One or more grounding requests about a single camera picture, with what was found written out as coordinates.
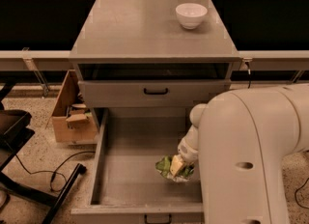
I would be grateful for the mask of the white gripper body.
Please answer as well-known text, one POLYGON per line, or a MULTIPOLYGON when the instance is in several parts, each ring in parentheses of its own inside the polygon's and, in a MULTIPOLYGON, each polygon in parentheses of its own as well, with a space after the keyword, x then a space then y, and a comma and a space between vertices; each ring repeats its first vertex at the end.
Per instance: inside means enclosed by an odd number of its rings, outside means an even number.
POLYGON ((178 145, 178 153, 186 164, 192 164, 198 159, 198 151, 193 149, 185 138, 178 145))

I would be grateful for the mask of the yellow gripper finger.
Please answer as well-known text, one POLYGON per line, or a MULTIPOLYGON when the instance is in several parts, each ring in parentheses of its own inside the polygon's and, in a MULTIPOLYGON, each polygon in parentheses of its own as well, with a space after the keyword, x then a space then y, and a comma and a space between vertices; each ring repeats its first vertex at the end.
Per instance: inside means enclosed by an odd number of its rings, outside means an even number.
POLYGON ((182 156, 180 154, 174 155, 170 166, 170 173, 173 177, 176 177, 184 166, 185 162, 182 156))

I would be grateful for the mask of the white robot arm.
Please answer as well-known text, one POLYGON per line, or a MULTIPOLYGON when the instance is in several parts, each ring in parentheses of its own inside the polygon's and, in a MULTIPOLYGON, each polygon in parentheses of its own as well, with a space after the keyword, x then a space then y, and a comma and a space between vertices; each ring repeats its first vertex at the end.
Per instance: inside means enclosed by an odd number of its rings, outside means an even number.
POLYGON ((309 149, 309 84, 225 92, 190 121, 171 172, 199 163, 205 224, 290 224, 282 158, 309 149))

